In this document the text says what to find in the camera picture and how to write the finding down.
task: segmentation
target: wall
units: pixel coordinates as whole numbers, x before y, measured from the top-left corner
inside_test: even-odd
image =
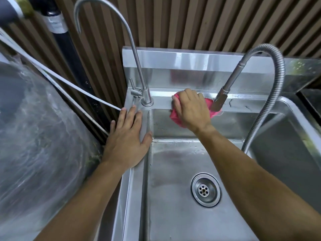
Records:
[[[87,3],[80,11],[83,32],[78,35],[73,19],[76,0],[56,1],[96,95],[122,107],[127,86],[121,49],[130,45],[124,27],[107,7]],[[321,57],[321,0],[110,1],[129,22],[140,47],[245,52],[272,43],[285,56]],[[74,82],[39,15],[11,24],[6,31],[29,54]],[[68,92],[92,114],[81,94]],[[109,120],[117,118],[117,111],[102,106]]]

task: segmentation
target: plastic bag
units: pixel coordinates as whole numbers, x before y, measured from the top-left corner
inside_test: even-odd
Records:
[[[44,78],[0,63],[0,240],[32,240],[81,186],[101,146]]]

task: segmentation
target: flexible hose faucet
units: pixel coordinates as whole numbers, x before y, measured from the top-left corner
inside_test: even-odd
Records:
[[[128,36],[129,36],[129,40],[130,40],[130,45],[132,47],[133,50],[133,54],[134,54],[134,58],[135,58],[135,62],[137,65],[137,70],[138,70],[138,74],[139,74],[139,78],[141,80],[142,83],[142,89],[138,89],[134,87],[134,83],[133,81],[131,81],[132,84],[132,90],[131,90],[131,94],[134,96],[138,96],[138,97],[142,97],[142,105],[146,106],[146,107],[150,107],[154,104],[152,97],[150,96],[150,91],[149,91],[149,87],[146,85],[144,77],[142,75],[142,67],[140,66],[140,62],[139,62],[139,58],[138,58],[138,54],[137,54],[137,49],[135,46],[135,42],[134,42],[134,38],[132,35],[132,32],[130,30],[130,27],[128,25],[128,23],[126,22],[125,18],[123,17],[123,15],[120,13],[120,11],[108,0],[77,0],[74,6],[74,19],[75,19],[75,24],[76,24],[76,29],[78,31],[78,33],[81,33],[81,28],[80,28],[80,23],[79,23],[79,9],[80,6],[88,1],[95,1],[95,2],[100,2],[103,4],[106,4],[109,8],[111,8],[120,18],[120,20],[123,22],[123,24],[126,27],[126,30],[128,32]]]
[[[269,97],[267,98],[265,105],[263,106],[262,110],[260,111],[259,115],[255,119],[254,124],[252,125],[252,128],[250,129],[250,132],[248,133],[243,146],[242,151],[244,153],[248,152],[248,149],[255,137],[255,134],[261,127],[262,123],[266,119],[267,115],[270,113],[271,109],[273,108],[277,98],[279,97],[279,94],[281,93],[282,86],[283,86],[283,80],[285,76],[285,66],[284,66],[284,59],[283,55],[280,52],[278,48],[271,44],[261,44],[256,46],[255,48],[250,49],[239,61],[238,65],[232,72],[231,76],[225,83],[225,85],[221,88],[217,96],[215,97],[213,104],[211,106],[212,111],[220,111],[222,109],[222,106],[224,102],[226,101],[227,94],[231,90],[231,86],[237,79],[237,77],[242,72],[243,68],[245,67],[247,61],[253,56],[254,54],[258,52],[265,52],[269,54],[273,60],[274,68],[275,68],[275,77],[274,77],[274,83],[272,90],[270,92]]]

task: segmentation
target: drain strainer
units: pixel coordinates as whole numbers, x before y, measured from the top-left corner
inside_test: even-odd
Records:
[[[195,200],[205,207],[217,205],[221,197],[218,181],[210,174],[197,174],[192,180],[192,194]]]

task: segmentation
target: pink cloth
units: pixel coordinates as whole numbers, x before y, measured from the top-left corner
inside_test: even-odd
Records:
[[[177,97],[179,99],[179,94],[178,92],[174,95],[175,97]],[[205,98],[205,101],[206,101],[206,104],[207,104],[207,107],[208,109],[210,109],[212,103],[213,103],[213,100],[209,99],[209,98]],[[211,111],[210,110],[210,117],[214,117],[216,116],[217,114],[219,114],[220,111],[216,112],[216,111]],[[175,108],[173,108],[172,110],[172,113],[170,115],[170,118],[180,127],[182,128],[185,128],[183,125],[182,125],[182,121],[181,119],[179,119],[179,116],[177,115],[177,112],[175,110]]]

